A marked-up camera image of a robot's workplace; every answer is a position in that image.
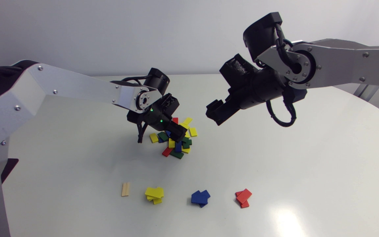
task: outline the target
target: red block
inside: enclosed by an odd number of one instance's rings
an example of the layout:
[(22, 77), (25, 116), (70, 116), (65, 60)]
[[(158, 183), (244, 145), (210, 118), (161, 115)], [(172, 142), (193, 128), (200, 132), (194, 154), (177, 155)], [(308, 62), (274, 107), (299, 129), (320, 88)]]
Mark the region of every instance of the red block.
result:
[(246, 201), (243, 204), (241, 204), (241, 208), (244, 208), (244, 207), (249, 207), (248, 201)]
[(251, 197), (252, 193), (248, 191), (248, 189), (244, 189), (237, 197), (236, 200), (238, 200), (239, 203), (244, 203), (247, 201), (249, 197)]
[(169, 156), (170, 152), (173, 150), (173, 148), (166, 147), (166, 149), (162, 152), (162, 155)]

